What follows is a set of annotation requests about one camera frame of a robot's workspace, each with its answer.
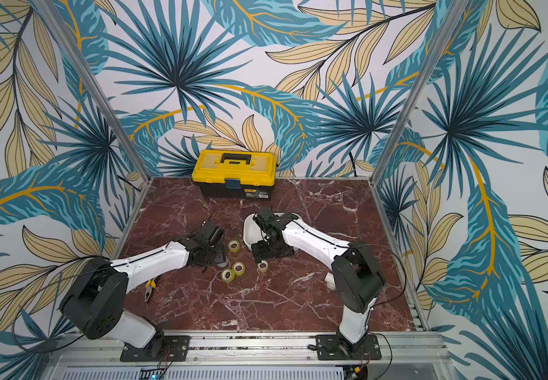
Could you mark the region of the yellow tape roll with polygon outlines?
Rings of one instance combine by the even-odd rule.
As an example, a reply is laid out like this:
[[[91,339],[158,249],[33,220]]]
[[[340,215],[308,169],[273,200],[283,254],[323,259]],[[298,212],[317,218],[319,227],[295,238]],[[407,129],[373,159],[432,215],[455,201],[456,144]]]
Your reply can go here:
[[[225,283],[231,283],[235,278],[235,272],[232,269],[225,269],[221,272],[221,280]]]
[[[232,266],[235,276],[243,276],[245,274],[245,264],[243,262],[235,262]]]
[[[268,271],[268,263],[263,260],[257,265],[257,270],[259,273],[266,273]]]
[[[233,239],[228,242],[227,247],[230,253],[238,253],[241,249],[241,243],[239,240]]]

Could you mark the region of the white plastic storage box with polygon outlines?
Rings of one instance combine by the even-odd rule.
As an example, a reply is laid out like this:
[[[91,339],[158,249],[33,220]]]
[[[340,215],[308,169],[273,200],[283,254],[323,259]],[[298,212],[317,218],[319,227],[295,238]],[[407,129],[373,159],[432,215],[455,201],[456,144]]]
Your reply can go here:
[[[261,209],[258,212],[246,217],[243,229],[243,242],[250,251],[253,250],[253,244],[260,241],[267,241],[269,239],[277,238],[279,235],[279,233],[270,232],[269,228],[267,228],[266,231],[263,231],[254,218],[256,216],[263,217],[267,222],[269,219],[277,218],[280,215],[282,215],[280,212],[272,212],[270,209]]]

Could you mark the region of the yellow tape roll bottom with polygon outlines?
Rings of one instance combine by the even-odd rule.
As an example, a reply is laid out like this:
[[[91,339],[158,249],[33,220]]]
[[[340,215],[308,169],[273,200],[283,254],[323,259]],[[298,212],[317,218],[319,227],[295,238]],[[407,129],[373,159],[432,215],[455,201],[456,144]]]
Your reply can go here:
[[[232,269],[225,269],[221,272],[221,280],[225,283],[231,283],[235,278],[235,272]]]

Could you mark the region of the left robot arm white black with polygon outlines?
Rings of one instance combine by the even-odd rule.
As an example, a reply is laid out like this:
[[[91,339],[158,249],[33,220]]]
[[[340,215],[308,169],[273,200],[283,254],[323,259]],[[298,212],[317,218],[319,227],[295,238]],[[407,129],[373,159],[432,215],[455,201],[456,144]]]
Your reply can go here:
[[[120,340],[140,356],[156,359],[168,351],[164,333],[125,310],[126,295],[167,272],[226,264],[223,236],[222,228],[206,221],[194,234],[139,255],[114,261],[91,259],[63,297],[59,310],[88,339]]]

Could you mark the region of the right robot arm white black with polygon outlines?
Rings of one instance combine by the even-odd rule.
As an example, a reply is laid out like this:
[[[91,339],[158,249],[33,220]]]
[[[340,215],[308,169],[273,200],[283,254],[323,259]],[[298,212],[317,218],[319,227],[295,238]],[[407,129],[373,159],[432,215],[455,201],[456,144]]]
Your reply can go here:
[[[344,304],[337,329],[338,345],[347,353],[357,351],[367,339],[371,312],[386,285],[366,242],[340,240],[308,225],[294,213],[275,213],[269,208],[245,219],[243,239],[257,264],[290,257],[298,251],[324,264]]]

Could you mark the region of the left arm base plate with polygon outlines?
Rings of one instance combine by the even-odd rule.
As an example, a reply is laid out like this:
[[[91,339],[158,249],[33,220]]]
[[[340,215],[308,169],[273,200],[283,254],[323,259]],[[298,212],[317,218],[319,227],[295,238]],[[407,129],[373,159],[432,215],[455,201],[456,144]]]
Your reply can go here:
[[[184,362],[189,349],[191,337],[187,335],[171,336],[157,334],[145,348],[136,348],[124,344],[120,361],[123,363],[139,362]]]

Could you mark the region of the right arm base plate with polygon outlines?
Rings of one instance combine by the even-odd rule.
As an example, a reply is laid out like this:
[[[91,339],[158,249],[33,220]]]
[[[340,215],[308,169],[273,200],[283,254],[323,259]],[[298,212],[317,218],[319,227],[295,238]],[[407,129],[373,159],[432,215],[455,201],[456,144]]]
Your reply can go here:
[[[375,334],[365,335],[358,343],[350,343],[340,334],[315,337],[315,351],[320,361],[380,360],[382,353]]]

